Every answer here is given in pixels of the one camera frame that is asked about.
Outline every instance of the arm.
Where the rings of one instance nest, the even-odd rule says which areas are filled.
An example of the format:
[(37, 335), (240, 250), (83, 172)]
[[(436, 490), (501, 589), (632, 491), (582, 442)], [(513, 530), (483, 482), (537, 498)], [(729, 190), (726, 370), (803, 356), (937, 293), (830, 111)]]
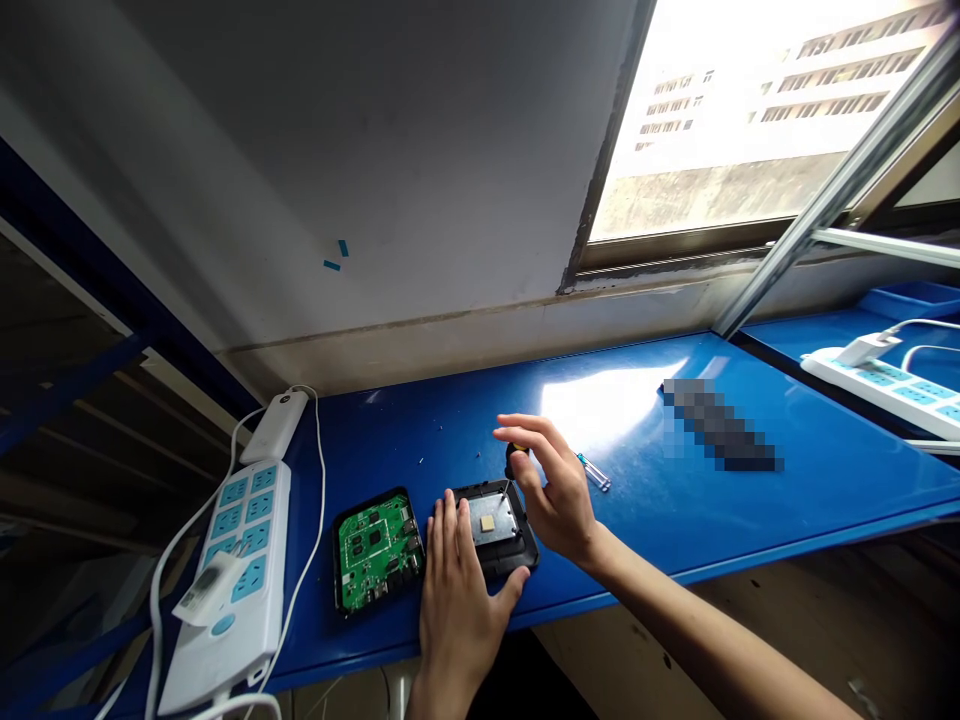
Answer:
[(624, 545), (593, 515), (583, 466), (545, 418), (501, 415), (494, 435), (529, 447), (510, 462), (534, 531), (606, 587), (654, 634), (727, 717), (860, 716), (763, 640)]
[(530, 570), (517, 568), (494, 597), (477, 559), (470, 505), (453, 492), (437, 500), (427, 520), (427, 567), (420, 602), (423, 660), (410, 690), (411, 720), (462, 720), (490, 672), (510, 613)]

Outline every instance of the floor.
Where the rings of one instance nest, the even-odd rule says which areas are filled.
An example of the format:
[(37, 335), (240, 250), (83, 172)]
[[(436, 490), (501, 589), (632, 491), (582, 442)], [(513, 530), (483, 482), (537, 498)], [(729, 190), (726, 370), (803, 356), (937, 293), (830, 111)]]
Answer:
[[(919, 536), (833, 548), (701, 583), (701, 597), (742, 622), (836, 693), (864, 718), (947, 716), (957, 697), (960, 565)], [(537, 638), (601, 720), (721, 715), (622, 606), (541, 625)], [(418, 661), (384, 670), (412, 676)], [(858, 697), (849, 686), (862, 686)], [(284, 717), (382, 720), (379, 669), (300, 688), (282, 698)], [(405, 698), (392, 698), (390, 718)]]

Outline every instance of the white power bank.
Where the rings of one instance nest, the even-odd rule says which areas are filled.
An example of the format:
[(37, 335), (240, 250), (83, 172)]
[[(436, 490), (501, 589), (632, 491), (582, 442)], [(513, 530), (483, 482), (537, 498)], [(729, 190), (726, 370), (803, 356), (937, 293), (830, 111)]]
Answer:
[(309, 396), (299, 390), (277, 395), (271, 400), (250, 444), (240, 455), (240, 462), (250, 465), (261, 460), (283, 460), (307, 400)]

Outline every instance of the blue shelf frame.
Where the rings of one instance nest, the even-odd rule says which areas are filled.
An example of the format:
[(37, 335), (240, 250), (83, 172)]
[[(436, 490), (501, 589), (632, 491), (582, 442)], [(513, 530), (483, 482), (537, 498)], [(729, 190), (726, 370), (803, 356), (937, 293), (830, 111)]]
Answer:
[[(260, 403), (127, 268), (29, 165), (0, 139), (0, 216), (130, 329), (131, 335), (74, 370), (0, 421), (0, 457), (41, 425), (136, 359), (147, 347), (235, 418)], [(179, 598), (193, 577), (196, 558), (167, 598)], [(55, 668), (25, 683), (0, 717), (34, 716), (61, 688), (96, 667), (149, 628), (146, 610)], [(93, 717), (97, 708), (76, 708)]]

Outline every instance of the hand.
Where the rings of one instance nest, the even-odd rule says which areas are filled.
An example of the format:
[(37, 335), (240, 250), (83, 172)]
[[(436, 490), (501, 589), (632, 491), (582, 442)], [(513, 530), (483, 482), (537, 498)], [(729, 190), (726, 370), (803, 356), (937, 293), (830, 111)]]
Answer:
[(423, 662), (408, 713), (413, 720), (466, 717), (473, 696), (490, 672), (510, 613), (530, 570), (517, 568), (494, 597), (477, 559), (470, 505), (453, 491), (437, 500), (427, 520), (427, 568), (420, 603)]
[(497, 440), (533, 450), (547, 475), (547, 486), (526, 453), (510, 455), (513, 476), (523, 491), (527, 518), (544, 545), (583, 566), (591, 559), (603, 526), (593, 516), (583, 465), (553, 423), (536, 415), (498, 415), (505, 427)]

